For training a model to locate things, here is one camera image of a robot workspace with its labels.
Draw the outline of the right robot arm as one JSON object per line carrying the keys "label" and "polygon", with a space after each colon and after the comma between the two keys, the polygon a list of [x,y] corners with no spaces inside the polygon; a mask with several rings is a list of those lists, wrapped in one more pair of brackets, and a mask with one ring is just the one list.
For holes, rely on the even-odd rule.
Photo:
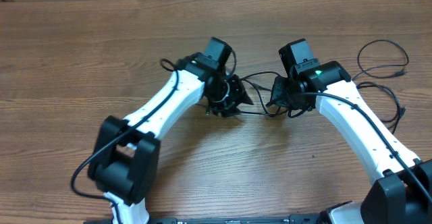
{"label": "right robot arm", "polygon": [[347,201],[319,214],[290,215],[291,223],[430,223],[431,161],[405,147],[361,97],[336,61],[320,63],[305,39],[279,51],[287,75],[277,76],[269,105],[289,117],[313,109],[326,117],[354,151],[371,189],[362,202]]}

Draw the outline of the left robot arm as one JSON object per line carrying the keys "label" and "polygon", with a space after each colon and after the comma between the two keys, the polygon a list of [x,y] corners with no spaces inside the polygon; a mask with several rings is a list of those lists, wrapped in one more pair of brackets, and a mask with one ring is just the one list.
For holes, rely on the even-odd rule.
{"label": "left robot arm", "polygon": [[104,120],[88,177],[111,203],[108,223],[149,222],[145,198],[157,174],[161,140],[191,106],[206,98],[209,112],[231,117],[240,114],[239,104],[251,104],[239,77],[225,68],[234,55],[213,37],[204,52],[179,59],[164,87],[139,110]]}

